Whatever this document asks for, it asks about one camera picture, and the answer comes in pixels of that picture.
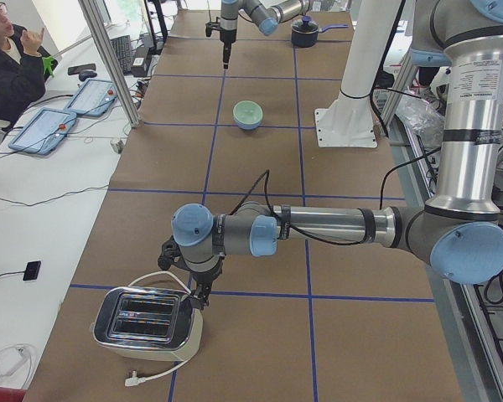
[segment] green object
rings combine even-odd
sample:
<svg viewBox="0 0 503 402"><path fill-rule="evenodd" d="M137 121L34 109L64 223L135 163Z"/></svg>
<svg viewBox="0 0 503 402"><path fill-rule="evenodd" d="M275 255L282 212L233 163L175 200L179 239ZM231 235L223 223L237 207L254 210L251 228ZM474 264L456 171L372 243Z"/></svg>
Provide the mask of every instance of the green object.
<svg viewBox="0 0 503 402"><path fill-rule="evenodd" d="M233 119L240 128L253 130L261 124L262 109L251 100L241 100L233 107Z"/></svg>
<svg viewBox="0 0 503 402"><path fill-rule="evenodd" d="M54 63L54 57L43 57L43 73L47 72L54 77L54 71L52 70L52 64Z"/></svg>

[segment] pot handle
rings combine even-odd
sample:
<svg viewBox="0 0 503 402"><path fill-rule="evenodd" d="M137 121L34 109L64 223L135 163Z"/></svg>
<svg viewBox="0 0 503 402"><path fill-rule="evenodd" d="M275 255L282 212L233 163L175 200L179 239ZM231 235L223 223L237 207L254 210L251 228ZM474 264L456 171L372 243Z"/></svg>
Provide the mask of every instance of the pot handle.
<svg viewBox="0 0 503 402"><path fill-rule="evenodd" d="M325 27L322 27L319 32L323 33L326 32L328 29L333 29L333 28L348 28L349 24L347 23L332 23L331 25L326 25Z"/></svg>

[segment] black jacket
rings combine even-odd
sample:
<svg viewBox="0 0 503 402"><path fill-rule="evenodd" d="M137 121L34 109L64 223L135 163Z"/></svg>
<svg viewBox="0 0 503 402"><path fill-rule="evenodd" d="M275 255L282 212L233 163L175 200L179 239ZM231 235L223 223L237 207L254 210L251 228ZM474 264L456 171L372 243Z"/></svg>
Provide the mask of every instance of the black jacket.
<svg viewBox="0 0 503 402"><path fill-rule="evenodd" d="M44 76L43 60L24 53L20 37L26 28L13 28L15 33L10 38L21 55L20 65L0 49L0 119L10 121L11 126L30 103L44 95L44 81L48 78ZM43 47L39 52L49 56Z"/></svg>

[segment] red object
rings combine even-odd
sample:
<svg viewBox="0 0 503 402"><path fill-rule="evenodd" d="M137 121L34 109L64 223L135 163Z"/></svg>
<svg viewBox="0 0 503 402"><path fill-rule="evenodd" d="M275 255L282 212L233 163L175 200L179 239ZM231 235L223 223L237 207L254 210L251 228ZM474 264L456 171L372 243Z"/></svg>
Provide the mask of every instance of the red object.
<svg viewBox="0 0 503 402"><path fill-rule="evenodd" d="M26 391L0 387L0 402L22 402Z"/></svg>

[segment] robotic arm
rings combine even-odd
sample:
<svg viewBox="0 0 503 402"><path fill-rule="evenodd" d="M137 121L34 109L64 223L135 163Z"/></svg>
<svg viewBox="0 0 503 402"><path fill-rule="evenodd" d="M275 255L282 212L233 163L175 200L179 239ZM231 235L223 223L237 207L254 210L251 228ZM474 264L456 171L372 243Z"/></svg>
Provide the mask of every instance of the robotic arm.
<svg viewBox="0 0 503 402"><path fill-rule="evenodd" d="M309 7L300 1L282 5L266 10L258 0L222 3L215 29L224 42L225 65L236 38L239 8L259 27L271 18L266 25L275 28ZM377 242L410 252L441 276L462 284L488 281L502 271L503 230L497 225L500 210L491 190L503 119L503 0L417 2L412 58L419 65L453 66L438 188L423 209L248 203L234 214L212 215L201 205L189 204L174 215L174 236L163 245L160 267L190 271L198 282L194 295L201 308L226 255L272 255L279 240L292 238L345 245Z"/></svg>
<svg viewBox="0 0 503 402"><path fill-rule="evenodd" d="M259 30L268 36L280 23L284 23L299 14L309 11L309 0L287 0L270 8L265 8L260 0L222 0L220 17L215 22L206 24L205 33L210 38L212 31L220 31L220 40L224 44L224 69L229 67L231 46L236 42L236 23L240 9L251 18Z"/></svg>

